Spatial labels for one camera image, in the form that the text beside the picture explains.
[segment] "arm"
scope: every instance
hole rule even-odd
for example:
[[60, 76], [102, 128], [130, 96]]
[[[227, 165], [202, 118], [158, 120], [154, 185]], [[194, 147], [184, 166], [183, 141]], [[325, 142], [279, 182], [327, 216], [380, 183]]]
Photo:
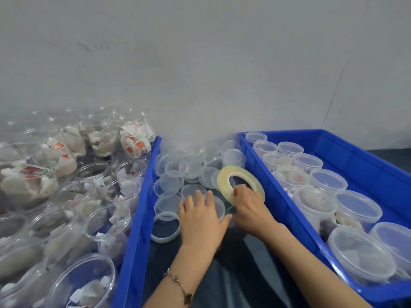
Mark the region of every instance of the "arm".
[[276, 222], [258, 192], [239, 185], [234, 196], [237, 226], [262, 240], [281, 260], [310, 307], [371, 307], [311, 254], [283, 224]]
[[[214, 206], [214, 196], [207, 193], [207, 203], [203, 195], [196, 191], [196, 206], [191, 196], [180, 202], [178, 207], [182, 244], [170, 267], [172, 275], [176, 275], [183, 290], [194, 295], [213, 256], [220, 245], [229, 226], [232, 215], [226, 215], [218, 221]], [[184, 293], [170, 276], [164, 277], [144, 308], [183, 308]]]

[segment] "red label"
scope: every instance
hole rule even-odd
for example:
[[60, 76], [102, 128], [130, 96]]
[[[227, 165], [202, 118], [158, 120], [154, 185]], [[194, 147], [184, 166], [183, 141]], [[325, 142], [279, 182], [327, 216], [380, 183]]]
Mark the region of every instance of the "red label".
[[24, 176], [25, 179], [35, 179], [35, 178], [39, 178], [39, 177], [40, 177], [39, 175], [27, 175], [27, 176]]
[[54, 147], [55, 149], [57, 149], [57, 150], [61, 150], [61, 149], [63, 149], [63, 148], [65, 147], [65, 145], [62, 144], [62, 143], [60, 143], [60, 142], [58, 142], [58, 143], [55, 144], [53, 147]]
[[140, 150], [142, 150], [144, 148], [144, 145], [141, 142], [136, 142], [136, 147]]
[[29, 171], [29, 172], [38, 172], [38, 171], [41, 171], [43, 169], [41, 169], [39, 167], [35, 167], [35, 166], [28, 166], [24, 170]]

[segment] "tape roll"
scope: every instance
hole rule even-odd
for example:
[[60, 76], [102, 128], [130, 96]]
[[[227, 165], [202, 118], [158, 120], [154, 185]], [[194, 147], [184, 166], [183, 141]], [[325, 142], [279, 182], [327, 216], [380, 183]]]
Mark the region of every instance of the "tape roll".
[[234, 204], [234, 189], [230, 185], [231, 176], [238, 176], [245, 180], [253, 191], [258, 191], [260, 193], [263, 201], [265, 201], [265, 192], [263, 186], [260, 184], [257, 178], [255, 178], [254, 175], [249, 171], [244, 170], [243, 168], [240, 168], [238, 166], [231, 165], [223, 167], [217, 177], [218, 188], [228, 202]]
[[177, 230], [176, 230], [176, 232], [175, 233], [173, 233], [171, 236], [169, 236], [169, 237], [166, 237], [166, 238], [157, 238], [157, 237], [155, 237], [155, 236], [153, 236], [152, 234], [151, 234], [151, 241], [153, 241], [153, 242], [155, 242], [155, 243], [160, 243], [160, 244], [163, 244], [163, 243], [167, 243], [167, 242], [170, 242], [170, 241], [172, 241], [172, 240], [174, 240], [175, 238], [177, 238], [177, 236], [180, 234], [180, 220], [178, 219], [178, 215], [176, 214], [176, 213], [173, 213], [173, 212], [162, 212], [162, 213], [158, 213], [156, 216], [154, 216], [154, 222], [157, 220], [157, 219], [160, 219], [160, 217], [175, 217], [175, 219], [177, 219], [177, 221], [178, 221], [178, 228], [177, 228]]

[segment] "gray wall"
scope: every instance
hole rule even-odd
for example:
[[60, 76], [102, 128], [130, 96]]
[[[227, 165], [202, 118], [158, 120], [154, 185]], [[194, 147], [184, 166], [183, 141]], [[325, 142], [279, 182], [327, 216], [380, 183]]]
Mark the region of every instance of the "gray wall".
[[0, 0], [2, 112], [149, 106], [166, 142], [410, 144], [411, 0]]

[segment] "bracelet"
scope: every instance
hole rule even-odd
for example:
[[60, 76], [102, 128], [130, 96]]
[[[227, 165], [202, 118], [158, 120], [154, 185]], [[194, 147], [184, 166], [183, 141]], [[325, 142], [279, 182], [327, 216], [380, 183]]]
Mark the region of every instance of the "bracelet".
[[173, 282], [175, 282], [175, 283], [178, 284], [178, 286], [179, 286], [180, 289], [182, 290], [182, 292], [183, 292], [183, 294], [184, 294], [184, 305], [190, 305], [190, 304], [191, 304], [191, 300], [192, 300], [192, 298], [193, 298], [193, 295], [192, 295], [192, 294], [187, 294], [187, 293], [185, 292], [185, 290], [184, 290], [184, 289], [182, 288], [182, 286], [181, 286], [180, 280], [178, 279], [178, 277], [177, 277], [176, 275], [173, 275], [173, 274], [170, 272], [170, 268], [168, 268], [168, 269], [167, 269], [167, 272], [164, 274], [165, 277], [167, 277], [168, 275], [171, 277], [171, 279], [173, 280]]

